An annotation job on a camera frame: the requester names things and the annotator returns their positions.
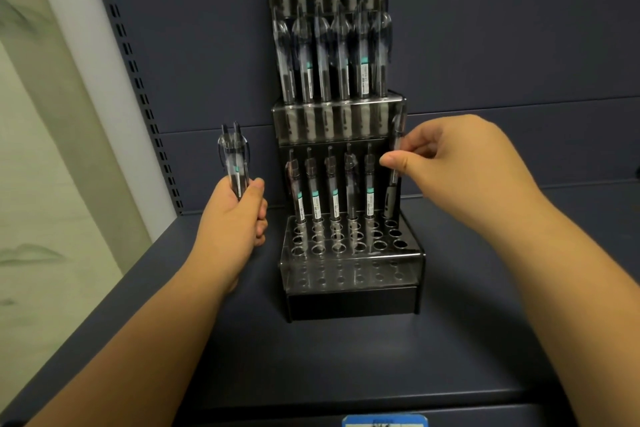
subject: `pen holder hole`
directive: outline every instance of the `pen holder hole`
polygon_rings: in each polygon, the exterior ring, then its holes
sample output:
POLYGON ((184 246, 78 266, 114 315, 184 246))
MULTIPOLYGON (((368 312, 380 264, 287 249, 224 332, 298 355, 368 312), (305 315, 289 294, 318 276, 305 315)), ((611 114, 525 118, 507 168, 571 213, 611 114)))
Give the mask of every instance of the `pen holder hole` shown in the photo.
POLYGON ((343 253, 345 250, 347 250, 347 246, 344 243, 335 243, 331 247, 331 250, 333 250, 335 253, 343 253))

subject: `blue price tag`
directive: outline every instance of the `blue price tag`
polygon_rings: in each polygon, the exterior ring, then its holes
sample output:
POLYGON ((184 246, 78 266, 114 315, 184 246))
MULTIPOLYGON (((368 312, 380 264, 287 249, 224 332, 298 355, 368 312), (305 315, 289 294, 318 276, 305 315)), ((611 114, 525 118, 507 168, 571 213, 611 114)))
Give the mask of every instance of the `blue price tag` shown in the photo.
POLYGON ((347 415, 342 427, 429 427, 429 422, 415 414, 347 415))

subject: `pen display stand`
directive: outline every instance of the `pen display stand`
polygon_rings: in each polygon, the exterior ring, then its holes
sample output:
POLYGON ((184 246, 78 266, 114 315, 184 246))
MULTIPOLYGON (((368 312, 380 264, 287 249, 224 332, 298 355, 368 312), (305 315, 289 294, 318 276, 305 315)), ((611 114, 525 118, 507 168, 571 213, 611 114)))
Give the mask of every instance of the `pen display stand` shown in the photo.
POLYGON ((273 106, 291 215, 280 274, 289 320, 417 313, 424 252, 380 166, 404 131, 387 90, 388 0, 269 0, 273 106))

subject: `white wall trim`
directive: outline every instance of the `white wall trim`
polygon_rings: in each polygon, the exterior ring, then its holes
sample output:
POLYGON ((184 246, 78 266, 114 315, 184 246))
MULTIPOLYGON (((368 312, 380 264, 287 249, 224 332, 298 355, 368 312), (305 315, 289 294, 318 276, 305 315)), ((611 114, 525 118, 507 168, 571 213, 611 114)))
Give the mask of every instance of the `white wall trim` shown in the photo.
POLYGON ((49 3, 155 241, 175 219, 175 210, 102 0, 49 3))

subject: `gray pen grip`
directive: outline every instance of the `gray pen grip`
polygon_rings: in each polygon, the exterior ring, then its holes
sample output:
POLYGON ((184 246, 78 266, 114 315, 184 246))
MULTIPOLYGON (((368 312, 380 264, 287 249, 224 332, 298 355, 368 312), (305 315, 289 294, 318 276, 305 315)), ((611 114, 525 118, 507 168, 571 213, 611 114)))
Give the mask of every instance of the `gray pen grip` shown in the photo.
POLYGON ((394 217, 394 210, 396 208, 396 186, 389 186, 387 188, 387 194, 385 195, 385 212, 383 216, 390 220, 394 217))

